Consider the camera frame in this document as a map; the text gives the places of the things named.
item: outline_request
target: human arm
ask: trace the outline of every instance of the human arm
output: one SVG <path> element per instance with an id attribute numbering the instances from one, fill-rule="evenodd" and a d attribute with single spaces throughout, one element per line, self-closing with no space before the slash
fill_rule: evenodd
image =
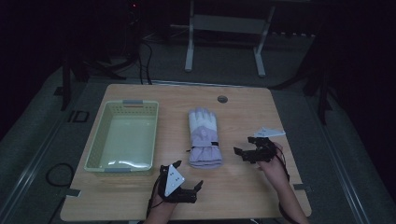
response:
<path id="1" fill-rule="evenodd" d="M 282 160 L 280 159 L 282 156 L 282 146 L 278 143 L 275 143 L 278 151 L 276 157 L 274 157 L 271 161 L 257 161 L 260 165 L 260 168 L 264 171 L 265 176 L 268 181 L 274 187 L 277 197 L 279 199 L 279 203 L 282 206 L 285 213 L 294 221 L 305 224 L 309 223 L 306 218 L 302 207 L 297 201 L 297 197 L 292 190 L 287 174 L 282 164 Z"/>
<path id="2" fill-rule="evenodd" d="M 164 202 L 157 191 L 158 188 L 155 190 L 152 206 L 144 224 L 166 224 L 177 206 L 177 203 Z"/>

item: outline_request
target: black robotic gripper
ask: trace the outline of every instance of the black robotic gripper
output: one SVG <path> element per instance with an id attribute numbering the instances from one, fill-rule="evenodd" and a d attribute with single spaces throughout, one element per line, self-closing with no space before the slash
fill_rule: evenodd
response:
<path id="1" fill-rule="evenodd" d="M 233 151 L 236 155 L 241 156 L 243 161 L 255 163 L 256 161 L 269 162 L 277 151 L 277 146 L 267 137 L 248 137 L 248 142 L 256 145 L 255 150 L 243 150 L 234 147 Z"/>

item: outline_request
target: tag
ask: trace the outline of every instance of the tag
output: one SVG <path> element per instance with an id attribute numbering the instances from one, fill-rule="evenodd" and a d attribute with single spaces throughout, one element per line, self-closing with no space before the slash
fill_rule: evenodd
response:
<path id="1" fill-rule="evenodd" d="M 280 136 L 286 134 L 284 131 L 278 131 L 274 129 L 267 129 L 262 127 L 258 132 L 254 133 L 254 137 L 271 137 Z"/>
<path id="2" fill-rule="evenodd" d="M 183 182 L 184 177 L 173 166 L 169 165 L 168 177 L 166 180 L 165 197 L 168 197 L 175 189 L 177 189 Z"/>

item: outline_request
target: wooden table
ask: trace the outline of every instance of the wooden table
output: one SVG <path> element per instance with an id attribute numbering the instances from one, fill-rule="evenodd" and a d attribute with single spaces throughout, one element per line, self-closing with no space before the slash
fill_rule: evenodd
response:
<path id="1" fill-rule="evenodd" d="M 218 102 L 220 95 L 228 102 Z M 98 176 L 84 170 L 93 133 L 104 108 L 110 100 L 155 100 L 160 104 L 153 175 Z M 189 166 L 191 147 L 188 112 L 197 106 L 217 114 L 219 148 L 223 165 L 214 170 L 200 170 Z M 282 131 L 271 92 L 259 88 L 203 87 L 203 86 L 108 86 L 98 111 L 92 132 L 81 156 L 71 189 L 79 189 L 78 197 L 67 197 L 61 212 L 66 221 L 85 220 L 143 220 L 152 186 L 161 165 L 181 160 L 177 170 L 186 178 L 182 185 L 191 189 L 204 180 L 196 203 L 180 203 L 172 219 L 224 219 L 281 217 L 278 198 L 257 164 L 242 161 L 233 147 L 254 149 L 248 143 L 261 127 Z M 270 138 L 281 144 L 290 173 L 291 184 L 301 184 L 286 135 Z M 311 207 L 304 190 L 295 190 L 307 216 Z"/>

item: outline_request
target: dark background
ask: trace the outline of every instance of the dark background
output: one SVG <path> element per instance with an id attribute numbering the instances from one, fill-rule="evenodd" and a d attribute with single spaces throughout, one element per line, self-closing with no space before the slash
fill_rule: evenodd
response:
<path id="1" fill-rule="evenodd" d="M 138 8 L 131 8 L 132 3 L 137 3 Z M 223 6 L 222 1 L 211 1 L 197 9 L 210 13 L 213 9 L 210 4 L 215 4 L 216 9 Z M 241 11 L 238 4 L 230 6 L 240 15 L 260 15 L 254 7 Z M 255 6 L 256 2 L 244 3 L 248 4 Z M 276 4 L 271 31 L 316 36 L 305 62 L 316 69 L 317 77 L 330 71 L 330 83 L 340 105 L 395 200 L 396 185 L 392 180 L 396 170 L 392 141 L 395 127 L 392 110 L 396 102 L 395 3 L 384 0 Z M 144 4 L 121 0 L 3 0 L 0 137 L 12 127 L 44 80 L 61 66 L 67 50 L 76 49 L 84 57 L 98 61 L 115 54 L 134 54 L 138 51 L 137 31 L 155 30 L 166 39 L 170 23 L 188 24 L 188 8 L 188 1 L 181 0 L 150 0 Z M 137 31 L 129 31 L 130 42 L 125 49 L 117 40 L 131 23 Z"/>

